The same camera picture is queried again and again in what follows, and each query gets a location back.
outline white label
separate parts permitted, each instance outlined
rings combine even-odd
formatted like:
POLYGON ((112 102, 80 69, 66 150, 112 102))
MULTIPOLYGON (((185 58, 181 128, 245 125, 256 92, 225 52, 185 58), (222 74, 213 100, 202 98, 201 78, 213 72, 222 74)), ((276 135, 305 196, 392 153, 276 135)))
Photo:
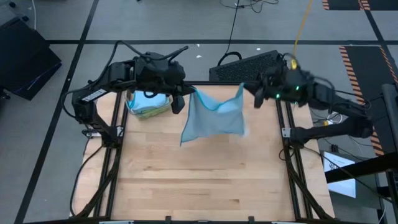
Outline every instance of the white label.
POLYGON ((95 98, 97 98, 97 97, 99 97, 99 96, 104 95, 104 93, 106 93, 105 90, 99 89, 99 90, 95 91, 94 93, 92 93, 92 94, 90 94, 90 95, 84 97, 84 98, 81 99, 81 100, 86 101, 86 102, 90 102, 91 100, 93 100, 93 99, 95 99, 95 98))

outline black cable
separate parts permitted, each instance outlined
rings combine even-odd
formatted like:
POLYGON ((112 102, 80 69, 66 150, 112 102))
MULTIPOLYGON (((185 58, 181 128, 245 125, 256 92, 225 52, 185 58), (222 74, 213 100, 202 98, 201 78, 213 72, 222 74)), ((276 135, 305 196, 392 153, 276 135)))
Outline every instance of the black cable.
POLYGON ((96 85, 96 84, 103 78, 103 76, 105 75, 105 73, 106 73, 106 71, 107 71, 109 65, 111 64, 111 62, 112 62, 112 60, 113 60, 113 58, 114 58, 114 55, 115 55, 115 53, 116 53, 116 49, 118 48, 118 45, 119 45, 119 44, 125 45, 128 49, 132 50, 134 53, 138 54, 139 56, 144 57, 144 58, 149 58, 149 59, 151 59, 151 60, 164 60, 164 59, 167 59, 167 58, 169 58, 169 57, 174 57, 174 56, 180 54, 181 52, 183 52, 184 50, 187 50, 187 49, 188 49, 188 46, 185 46, 185 47, 183 47, 183 48, 181 48, 181 49, 178 49, 178 50, 172 52, 171 54, 168 54, 168 55, 163 56, 163 57, 160 57, 160 58, 155 58, 155 57, 152 57, 152 56, 150 56, 150 55, 146 55, 146 54, 141 53, 140 51, 136 50, 133 46, 129 45, 128 43, 126 43, 126 42, 123 41, 123 40, 118 40, 118 41, 116 41, 116 43, 115 43, 114 46, 113 46, 113 50, 112 50, 111 56, 110 56, 108 62, 106 62, 106 65, 105 65, 104 69, 102 70, 101 74, 99 75, 99 77, 98 77, 95 81, 93 81, 92 83, 90 83, 89 85, 87 85, 87 86, 85 86, 85 87, 83 87, 83 88, 80 88, 80 89, 70 90, 70 91, 64 93, 64 94, 61 96, 62 108, 63 108, 64 112, 66 112, 66 114, 67 114, 69 117, 71 117, 71 118, 76 118, 76 116, 72 115, 72 114, 67 110, 67 108, 66 108, 66 106, 65 106, 65 98, 66 98, 69 94, 71 94, 71 93, 75 93, 75 92, 78 92, 78 91, 87 90, 87 89, 89 89, 90 87, 96 85))
POLYGON ((331 81, 327 80, 326 78, 322 78, 322 77, 317 77, 314 76, 315 79, 319 79, 322 80, 324 82, 327 82, 330 85, 331 91, 333 92, 333 95, 331 96, 331 102, 330 102, 330 107, 329 107, 329 114, 331 114, 333 106, 335 105, 335 95, 336 95, 336 88, 334 86, 334 84, 332 84, 331 81))
POLYGON ((373 122, 373 124, 374 124, 374 123, 376 123, 376 122, 378 122, 378 121, 380 121, 381 119, 386 118, 386 117, 387 117, 387 115, 384 115, 384 116, 382 116, 382 117, 380 117, 380 118, 378 118, 378 119, 375 119, 375 120, 372 121, 372 122, 373 122))
POLYGON ((250 0, 250 7, 251 7, 251 10, 252 10, 253 12, 255 12, 255 13, 260 13, 260 12, 262 11, 262 5, 263 5, 264 3, 268 3, 268 4, 278 4, 278 3, 279 3, 279 0, 275 0, 275 2, 269 2, 269 1, 265 1, 265 0, 250 0), (256 11, 256 10, 254 10, 253 5, 255 5, 256 3, 259 3, 259 2, 261 2, 260 11, 256 11))
POLYGON ((319 115, 317 115, 317 114, 315 114, 315 113, 314 113, 314 115, 315 115, 315 116, 318 116, 318 117, 320 117, 320 118, 322 118, 322 119, 316 119, 316 120, 314 121, 314 123, 317 123, 317 122, 320 122, 320 121, 329 121, 329 120, 332 120, 332 119, 336 118, 337 116, 339 116, 339 115, 341 115, 341 114, 339 114, 339 113, 334 114, 334 115, 331 116, 330 118, 324 118, 324 117, 321 117, 321 116, 319 116, 319 115))
MULTIPOLYGON (((120 137, 120 135, 121 135, 123 132, 124 132, 124 128, 122 128, 121 132, 118 134, 118 137, 120 137)), ((84 161, 84 163, 80 166, 79 171, 78 171, 77 174, 76 174, 75 183, 73 184, 72 194, 71 194, 70 200, 69 200, 69 211, 70 211, 70 213, 72 214, 73 217, 76 216, 75 212, 73 211, 73 198, 74 198, 74 196, 75 196, 75 190, 76 190, 77 182, 78 182, 78 179, 79 179, 79 176, 80 176, 80 172, 83 170, 83 168, 84 168, 84 166, 87 164, 87 162, 88 162, 91 158, 93 158, 104 146, 105 146, 105 145, 102 144, 94 153, 92 153, 92 155, 89 156, 89 157, 84 161)))
POLYGON ((269 1, 265 1, 265 0, 262 0, 262 1, 254 1, 254 3, 250 3, 250 4, 247 4, 247 5, 235 5, 235 6, 227 6, 227 5, 225 5, 224 3, 223 3, 223 0, 220 0, 220 4, 222 5, 222 6, 224 6, 224 7, 228 7, 228 8, 231 8, 231 9, 236 9, 237 7, 238 8, 240 8, 240 9, 245 9, 246 7, 248 7, 248 6, 253 6, 253 5, 255 5, 255 4, 257 4, 257 3, 259 3, 259 2, 261 2, 261 8, 262 8, 262 4, 264 4, 264 3, 268 3, 268 4, 278 4, 279 3, 279 0, 275 0, 274 2, 269 2, 269 1))
MULTIPOLYGON (((323 138, 322 140, 325 140, 327 143, 329 143, 330 145, 334 145, 334 144, 332 144, 330 141, 328 141, 327 139, 325 139, 325 138, 323 138)), ((360 160, 360 161, 364 161, 363 159, 361 159, 361 158, 359 158, 359 157, 357 157, 357 156, 355 156, 354 154, 352 154, 352 153, 350 153, 350 152, 348 152, 347 150, 345 150, 345 149, 342 149, 342 148, 340 148, 339 146, 337 146, 337 148, 338 149, 340 149, 340 150, 342 150, 343 152, 346 152, 346 153, 348 153, 349 155, 351 155, 352 157, 354 157, 355 159, 357 159, 357 160, 360 160)))
POLYGON ((378 97, 375 97, 373 99, 370 99, 369 101, 372 102, 372 101, 375 101, 375 100, 378 100, 378 99, 382 99, 382 98, 383 98, 382 96, 378 96, 378 97))
MULTIPOLYGON (((278 155, 278 157, 279 157, 279 159, 280 159, 280 160, 282 160, 282 161, 286 161, 285 159, 282 159, 282 157, 280 156, 280 155, 281 155, 281 153, 283 152, 283 150, 284 150, 284 149, 281 149, 281 150, 279 151, 279 155, 278 155)), ((295 154, 295 151, 293 151, 293 153, 290 155, 290 158, 292 158, 292 157, 294 156, 294 154, 295 154)))
POLYGON ((356 177, 354 177, 354 175, 350 174, 347 170, 345 170, 344 168, 341 168, 340 166, 338 166, 337 164, 335 164, 334 162, 332 162, 329 158, 326 158, 324 155, 320 154, 319 152, 307 148, 305 146, 303 146, 304 149, 307 149, 309 151, 315 152, 317 153, 321 158, 324 158, 326 160, 328 160, 331 164, 335 165, 337 168, 339 168, 339 170, 343 171, 345 174, 347 174, 349 177, 351 177, 352 179, 355 179, 358 183, 362 184, 364 187, 366 187, 368 190, 370 190, 374 195, 378 196, 379 198, 383 198, 384 200, 392 203, 392 200, 388 199, 387 197, 377 193, 375 190, 373 190, 371 187, 369 187, 368 185, 366 185, 364 182, 358 180, 356 177))
POLYGON ((360 144, 360 145, 362 145, 362 146, 369 146, 369 147, 373 147, 372 145, 368 145, 368 144, 363 144, 363 143, 360 143, 360 142, 358 142, 357 140, 355 140, 353 137, 351 137, 351 136, 348 136, 351 140, 353 140, 354 142, 356 142, 356 143, 358 143, 358 144, 360 144))
POLYGON ((356 96, 356 97, 361 98, 362 100, 365 101, 365 104, 368 105, 368 107, 366 107, 366 110, 369 110, 369 109, 372 107, 372 103, 371 103, 369 100, 363 98, 362 96, 357 96, 357 95, 355 95, 354 93, 348 93, 348 92, 342 91, 342 90, 336 90, 336 92, 338 92, 338 93, 344 93, 344 94, 347 94, 347 95, 356 96))
POLYGON ((234 22, 232 23, 232 29, 231 29, 231 35, 229 35, 229 41, 228 41, 228 47, 226 49, 226 52, 224 55, 226 55, 229 51, 229 46, 231 45, 231 40, 232 40, 232 34, 234 32, 234 26, 235 26, 235 20, 236 20, 236 15, 238 13, 238 7, 235 8, 235 16, 234 16, 234 22))
POLYGON ((88 142, 90 141, 91 137, 93 137, 92 129, 90 129, 90 128, 88 127, 87 124, 85 124, 85 127, 86 127, 86 130, 89 131, 89 132, 88 132, 88 133, 89 133, 89 136, 86 136, 86 137, 87 137, 87 142, 86 142, 86 144, 85 144, 85 150, 83 151, 83 156, 84 156, 85 153, 86 153, 88 142))

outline yellow cable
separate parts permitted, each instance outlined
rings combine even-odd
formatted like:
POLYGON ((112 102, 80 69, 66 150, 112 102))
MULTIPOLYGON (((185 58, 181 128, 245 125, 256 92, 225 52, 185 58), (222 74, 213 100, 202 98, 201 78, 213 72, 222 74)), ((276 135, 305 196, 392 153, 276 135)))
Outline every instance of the yellow cable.
POLYGON ((307 20, 308 13, 310 12, 310 9, 311 9, 311 4, 312 4, 312 0, 310 0, 310 2, 307 5, 307 10, 305 11, 303 21, 301 22, 300 29, 298 30, 298 34, 296 36, 296 41, 294 42, 294 48, 293 48, 293 55, 294 56, 296 56, 297 42, 300 39, 301 31, 303 31, 305 21, 307 20))

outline metal bracket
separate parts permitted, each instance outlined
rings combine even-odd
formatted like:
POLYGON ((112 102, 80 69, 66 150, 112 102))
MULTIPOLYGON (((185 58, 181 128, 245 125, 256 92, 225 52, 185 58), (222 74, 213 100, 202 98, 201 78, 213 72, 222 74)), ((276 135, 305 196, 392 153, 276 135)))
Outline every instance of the metal bracket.
POLYGON ((166 216, 165 224, 171 224, 171 222, 172 222, 172 217, 171 216, 166 216))
POLYGON ((255 219, 254 219, 254 217, 248 217, 248 219, 249 219, 249 224, 255 224, 255 219))
POLYGON ((290 138, 290 131, 291 131, 291 128, 282 128, 282 137, 290 138))
MULTIPOLYGON (((120 135, 120 132, 123 130, 122 126, 118 126, 118 136, 120 135)), ((86 137, 88 138, 93 138, 93 137, 101 137, 101 135, 95 131, 94 129, 86 129, 81 131, 86 137)))

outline orange and black hazard tape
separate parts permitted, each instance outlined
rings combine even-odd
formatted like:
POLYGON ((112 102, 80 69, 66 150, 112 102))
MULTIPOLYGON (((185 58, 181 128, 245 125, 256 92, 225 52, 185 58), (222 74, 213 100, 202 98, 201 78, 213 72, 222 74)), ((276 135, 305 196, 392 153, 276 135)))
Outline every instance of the orange and black hazard tape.
POLYGON ((329 2, 328 0, 322 0, 323 8, 329 10, 329 2))
POLYGON ((371 10, 368 0, 358 0, 358 3, 361 10, 371 10))
POLYGON ((381 50, 381 54, 382 54, 383 57, 384 57, 384 60, 385 60, 386 63, 387 63, 387 66, 388 66, 388 68, 389 68, 389 70, 390 70, 390 74, 391 74, 392 78, 394 79, 394 81, 395 81, 396 83, 398 83, 398 78, 397 78, 397 76, 396 76, 396 73, 394 72, 394 69, 392 69, 390 60, 388 60, 388 57, 387 57, 387 55, 386 55, 386 52, 384 51, 384 49, 383 49, 382 47, 380 47, 380 50, 381 50))
MULTIPOLYGON (((363 94, 362 94, 361 88, 359 87, 358 80, 356 79, 356 75, 355 75, 353 66, 349 60, 347 50, 344 46, 339 46, 339 49, 340 49, 340 54, 343 57, 343 62, 344 62, 344 66, 346 67, 346 70, 347 70, 347 75, 348 75, 349 81, 351 82, 351 86, 353 87, 353 90, 354 90, 355 98, 356 98, 356 100, 358 100, 359 103, 365 104, 365 101, 363 100, 363 94)), ((372 143, 372 146, 373 146, 373 149, 374 149, 374 152, 376 153, 376 155, 378 155, 378 156, 384 155, 382 147, 380 145, 379 137, 377 136, 377 133, 376 133, 376 130, 374 129, 374 127, 373 127, 373 133, 371 136, 371 143, 372 143)))

